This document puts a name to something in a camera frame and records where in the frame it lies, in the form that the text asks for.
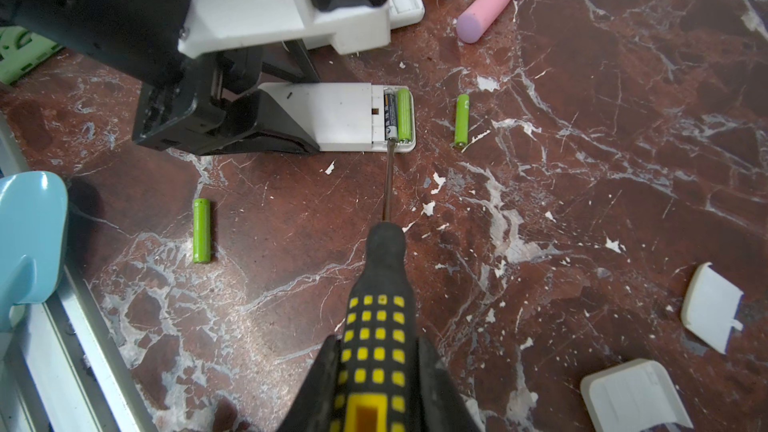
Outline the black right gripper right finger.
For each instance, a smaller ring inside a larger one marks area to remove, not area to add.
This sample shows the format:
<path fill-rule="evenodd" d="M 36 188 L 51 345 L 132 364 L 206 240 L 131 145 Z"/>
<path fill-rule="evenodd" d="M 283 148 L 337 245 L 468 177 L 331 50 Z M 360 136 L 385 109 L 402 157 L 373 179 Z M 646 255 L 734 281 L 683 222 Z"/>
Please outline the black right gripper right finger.
<path fill-rule="evenodd" d="M 478 431 L 450 373 L 429 339 L 418 338 L 418 431 Z"/>

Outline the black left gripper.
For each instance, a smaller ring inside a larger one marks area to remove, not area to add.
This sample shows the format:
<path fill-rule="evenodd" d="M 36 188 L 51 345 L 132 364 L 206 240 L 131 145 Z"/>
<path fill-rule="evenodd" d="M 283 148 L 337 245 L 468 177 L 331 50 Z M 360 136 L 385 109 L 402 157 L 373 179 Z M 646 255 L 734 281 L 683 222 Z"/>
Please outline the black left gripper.
<path fill-rule="evenodd" d="M 132 141 L 198 155 L 280 152 L 315 155 L 318 143 L 268 93 L 257 90 L 261 71 L 290 83 L 319 83 L 302 39 L 203 54 L 183 64 L 170 85 L 143 85 Z"/>

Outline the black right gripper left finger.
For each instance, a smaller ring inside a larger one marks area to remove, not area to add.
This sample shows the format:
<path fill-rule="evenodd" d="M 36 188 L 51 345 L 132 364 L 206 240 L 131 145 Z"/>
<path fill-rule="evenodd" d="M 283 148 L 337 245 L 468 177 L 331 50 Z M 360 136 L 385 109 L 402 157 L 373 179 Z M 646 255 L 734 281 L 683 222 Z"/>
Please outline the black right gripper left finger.
<path fill-rule="evenodd" d="M 302 383 L 286 417 L 278 427 L 284 431 L 328 431 L 339 371 L 340 343 L 330 335 Z"/>

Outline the black yellow screwdriver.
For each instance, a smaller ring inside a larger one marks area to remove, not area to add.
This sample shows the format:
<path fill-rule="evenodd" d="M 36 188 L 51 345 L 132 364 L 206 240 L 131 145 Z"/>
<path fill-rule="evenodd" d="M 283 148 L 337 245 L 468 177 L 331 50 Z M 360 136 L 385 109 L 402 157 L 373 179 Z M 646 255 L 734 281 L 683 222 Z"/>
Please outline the black yellow screwdriver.
<path fill-rule="evenodd" d="M 415 299 L 405 269 L 406 238 L 390 221 L 396 142 L 387 141 L 383 220 L 366 240 L 340 342 L 330 431 L 418 431 Z"/>

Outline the green aaa battery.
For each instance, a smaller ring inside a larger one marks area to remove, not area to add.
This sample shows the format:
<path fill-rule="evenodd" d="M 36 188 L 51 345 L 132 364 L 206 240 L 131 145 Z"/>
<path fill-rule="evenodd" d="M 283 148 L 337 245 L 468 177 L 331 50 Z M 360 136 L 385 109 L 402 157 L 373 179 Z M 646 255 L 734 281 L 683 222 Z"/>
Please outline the green aaa battery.
<path fill-rule="evenodd" d="M 470 98 L 461 94 L 456 101 L 454 146 L 464 148 L 469 142 Z"/>
<path fill-rule="evenodd" d="M 198 198 L 193 202 L 193 262 L 212 260 L 211 202 Z"/>
<path fill-rule="evenodd" d="M 397 90 L 397 127 L 400 143 L 410 143 L 413 140 L 413 105 L 412 96 L 408 89 Z"/>

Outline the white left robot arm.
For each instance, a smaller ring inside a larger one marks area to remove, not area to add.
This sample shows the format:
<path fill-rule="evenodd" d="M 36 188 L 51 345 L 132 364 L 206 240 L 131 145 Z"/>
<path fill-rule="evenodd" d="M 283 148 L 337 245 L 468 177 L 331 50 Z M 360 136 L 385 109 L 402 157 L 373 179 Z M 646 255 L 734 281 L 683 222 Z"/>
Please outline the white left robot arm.
<path fill-rule="evenodd" d="M 142 88 L 132 135 L 137 145 L 197 156 L 317 154 L 317 142 L 258 88 L 263 74 L 317 82 L 304 43 L 287 43 L 291 63 L 263 45 L 188 57 L 178 42 L 188 34 L 184 21 L 191 4 L 1 0 L 1 17 L 138 79 Z"/>

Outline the dark AAA battery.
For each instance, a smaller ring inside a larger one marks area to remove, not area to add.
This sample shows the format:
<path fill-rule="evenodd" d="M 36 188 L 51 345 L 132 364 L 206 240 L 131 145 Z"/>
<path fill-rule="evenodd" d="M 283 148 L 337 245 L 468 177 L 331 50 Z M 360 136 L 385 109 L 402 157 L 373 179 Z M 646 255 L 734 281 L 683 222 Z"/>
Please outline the dark AAA battery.
<path fill-rule="evenodd" d="M 385 90 L 383 99 L 384 99 L 385 138 L 388 142 L 397 142 L 398 141 L 397 94 L 392 90 Z"/>

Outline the green plastic slotted tool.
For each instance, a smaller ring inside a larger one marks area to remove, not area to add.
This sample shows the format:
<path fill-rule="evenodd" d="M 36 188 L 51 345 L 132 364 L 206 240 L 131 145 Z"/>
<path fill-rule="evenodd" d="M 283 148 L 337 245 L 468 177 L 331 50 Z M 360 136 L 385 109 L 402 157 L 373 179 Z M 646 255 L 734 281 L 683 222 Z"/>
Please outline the green plastic slotted tool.
<path fill-rule="evenodd" d="M 11 86 L 63 47 L 19 26 L 1 28 L 1 83 Z"/>

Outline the light blue plastic scoop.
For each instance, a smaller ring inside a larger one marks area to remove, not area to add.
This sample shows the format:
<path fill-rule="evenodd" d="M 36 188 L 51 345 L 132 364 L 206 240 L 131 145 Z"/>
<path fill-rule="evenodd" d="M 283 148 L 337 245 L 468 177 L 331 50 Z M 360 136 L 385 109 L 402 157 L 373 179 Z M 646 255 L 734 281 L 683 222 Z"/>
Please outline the light blue plastic scoop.
<path fill-rule="evenodd" d="M 58 287 L 68 221 L 68 192 L 51 172 L 1 179 L 1 354 L 26 307 Z"/>

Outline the aluminium front rail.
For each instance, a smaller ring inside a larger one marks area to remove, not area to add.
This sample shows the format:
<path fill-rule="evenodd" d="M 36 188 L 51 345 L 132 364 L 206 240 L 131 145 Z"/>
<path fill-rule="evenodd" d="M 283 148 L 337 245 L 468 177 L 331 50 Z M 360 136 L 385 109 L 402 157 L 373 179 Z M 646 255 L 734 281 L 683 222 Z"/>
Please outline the aluminium front rail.
<path fill-rule="evenodd" d="M 1 179 L 30 172 L 7 123 Z M 4 431 L 153 431 L 156 426 L 95 300 L 66 263 L 55 292 L 31 304 L 1 354 Z"/>

